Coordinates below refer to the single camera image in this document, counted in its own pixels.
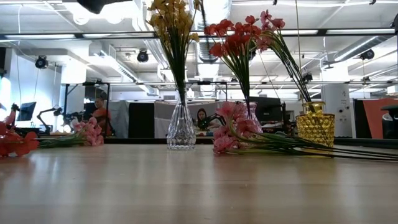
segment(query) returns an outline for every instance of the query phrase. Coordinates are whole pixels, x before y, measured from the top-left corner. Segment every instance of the person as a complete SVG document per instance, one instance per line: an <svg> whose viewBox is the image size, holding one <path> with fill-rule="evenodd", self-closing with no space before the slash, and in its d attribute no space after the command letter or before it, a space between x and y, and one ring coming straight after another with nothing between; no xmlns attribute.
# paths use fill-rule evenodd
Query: person
<svg viewBox="0 0 398 224"><path fill-rule="evenodd" d="M204 108L200 108L197 113L197 125L199 124L200 121L202 121L206 118L207 118L206 110ZM219 126L220 126L220 124L213 120L213 121L210 121L207 129L214 129L214 128L218 128Z"/></svg>
<svg viewBox="0 0 398 224"><path fill-rule="evenodd" d="M104 99L102 97L95 98L95 107L97 110L94 111L93 117L97 119L98 126L102 128L102 132L105 132L106 124L106 112L107 109L104 108ZM111 121L111 113L108 111L108 121ZM111 135L111 123L109 122L106 128L106 135Z"/></svg>

